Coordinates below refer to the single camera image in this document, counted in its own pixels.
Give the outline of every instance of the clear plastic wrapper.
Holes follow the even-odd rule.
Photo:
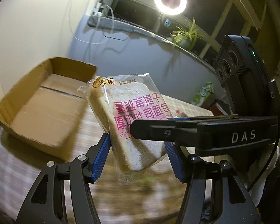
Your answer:
[[[167,119],[172,114],[148,73],[98,77],[80,87],[96,116],[111,136],[119,184],[139,179],[166,154],[164,142],[134,139],[136,119]]]

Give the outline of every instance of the checkered tablecloth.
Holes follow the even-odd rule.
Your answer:
[[[208,110],[163,96],[174,116],[180,110],[189,116],[209,116]],[[70,161],[87,152],[102,136],[90,107],[81,121]],[[0,129],[0,210],[16,219],[21,205],[48,161],[58,159],[35,149]],[[108,155],[102,176],[90,185],[93,201],[102,223],[161,223],[177,215],[186,185],[175,178],[168,157],[152,166],[144,178],[130,185],[117,184],[113,155]],[[210,196],[210,182],[207,196]],[[65,181],[66,211],[69,223],[75,223],[69,181]]]

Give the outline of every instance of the cardboard box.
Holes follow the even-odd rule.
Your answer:
[[[0,122],[8,133],[41,151],[68,160],[72,139],[87,105],[77,89],[96,67],[56,57],[32,69],[0,102]]]

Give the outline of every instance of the printed date 202509 06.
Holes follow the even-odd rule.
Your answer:
[[[128,84],[128,83],[132,83],[132,82],[136,82],[136,80],[127,80],[127,81],[120,81],[119,84],[122,85],[122,84]]]

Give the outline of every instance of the glowing circular light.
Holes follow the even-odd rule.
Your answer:
[[[182,13],[186,9],[187,0],[180,0],[180,5],[177,8],[169,8],[165,6],[161,0],[155,0],[155,4],[162,13],[169,15],[177,15]]]

